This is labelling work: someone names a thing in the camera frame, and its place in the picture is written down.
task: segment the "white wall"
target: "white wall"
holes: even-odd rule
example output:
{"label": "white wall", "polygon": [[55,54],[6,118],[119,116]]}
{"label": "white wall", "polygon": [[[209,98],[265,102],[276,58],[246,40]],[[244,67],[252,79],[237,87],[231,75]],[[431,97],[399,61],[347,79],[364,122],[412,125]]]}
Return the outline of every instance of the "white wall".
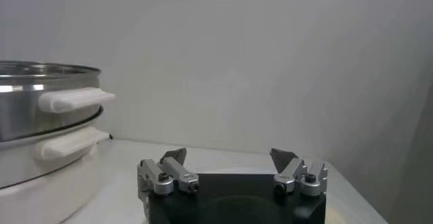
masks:
{"label": "white wall", "polygon": [[1,3],[1,58],[102,68],[115,137],[323,157],[391,213],[432,79],[431,0]]}

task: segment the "white plastic handle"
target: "white plastic handle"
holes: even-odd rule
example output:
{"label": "white plastic handle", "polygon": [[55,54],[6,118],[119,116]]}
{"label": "white plastic handle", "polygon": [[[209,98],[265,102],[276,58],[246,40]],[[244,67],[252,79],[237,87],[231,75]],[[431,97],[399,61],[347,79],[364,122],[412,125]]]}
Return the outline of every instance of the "white plastic handle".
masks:
{"label": "white plastic handle", "polygon": [[110,134],[106,132],[97,130],[95,127],[85,127],[38,143],[35,157],[39,160],[64,158],[108,138]]}
{"label": "white plastic handle", "polygon": [[99,88],[86,87],[44,93],[39,97],[38,106],[44,112],[62,113],[100,104],[115,97]]}

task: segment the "metal rim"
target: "metal rim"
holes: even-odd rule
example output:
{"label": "metal rim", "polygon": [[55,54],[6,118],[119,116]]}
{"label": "metal rim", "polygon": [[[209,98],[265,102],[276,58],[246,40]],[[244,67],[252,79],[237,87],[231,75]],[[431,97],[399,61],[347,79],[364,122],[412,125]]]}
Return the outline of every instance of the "metal rim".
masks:
{"label": "metal rim", "polygon": [[64,79],[82,76],[98,76],[101,70],[88,66],[0,61],[0,79]]}
{"label": "metal rim", "polygon": [[30,134],[30,135],[23,135],[23,136],[15,137],[13,139],[0,140],[0,148],[2,148],[2,146],[6,145],[7,143],[13,143],[13,144],[15,144],[17,141],[20,141],[20,140],[23,140],[23,139],[28,139],[28,138],[33,138],[33,137],[37,138],[37,137],[44,136],[44,135],[47,135],[47,134],[50,134],[50,133],[56,134],[56,133],[59,133],[61,131],[65,131],[65,130],[68,130],[68,129],[73,129],[75,127],[79,127],[81,125],[84,125],[84,124],[87,124],[89,122],[92,122],[92,121],[96,120],[96,118],[98,118],[99,116],[101,116],[103,112],[104,112],[104,108],[102,106],[100,106],[99,110],[94,115],[92,115],[89,118],[86,118],[86,119],[84,119],[82,121],[78,121],[76,123],[73,123],[71,125],[65,125],[63,127],[54,128],[54,129],[51,129],[51,130],[48,130],[48,131],[41,131],[41,132],[33,133],[33,134]]}

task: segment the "pot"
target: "pot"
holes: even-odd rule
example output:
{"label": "pot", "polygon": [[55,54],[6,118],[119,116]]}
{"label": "pot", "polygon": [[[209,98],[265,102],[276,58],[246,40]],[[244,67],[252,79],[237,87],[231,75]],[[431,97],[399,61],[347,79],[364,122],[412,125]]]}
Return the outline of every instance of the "pot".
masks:
{"label": "pot", "polygon": [[103,108],[91,118],[24,139],[0,142],[0,189],[24,183],[63,168],[84,155],[108,133],[91,125]]}
{"label": "pot", "polygon": [[100,70],[65,64],[0,61],[0,142],[74,125],[114,98],[99,89]]}

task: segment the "table surface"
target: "table surface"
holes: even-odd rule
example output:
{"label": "table surface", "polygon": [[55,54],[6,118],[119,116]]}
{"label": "table surface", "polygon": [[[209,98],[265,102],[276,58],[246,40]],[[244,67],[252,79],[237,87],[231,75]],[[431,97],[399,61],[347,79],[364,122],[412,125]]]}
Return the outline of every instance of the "table surface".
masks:
{"label": "table surface", "polygon": [[[165,151],[177,148],[127,140],[101,142],[99,192],[64,224],[146,223],[143,204],[137,197],[137,164],[144,158],[159,160]],[[188,148],[184,165],[197,173],[276,173],[268,154],[202,148]],[[387,223],[332,165],[327,165],[327,224]]]}

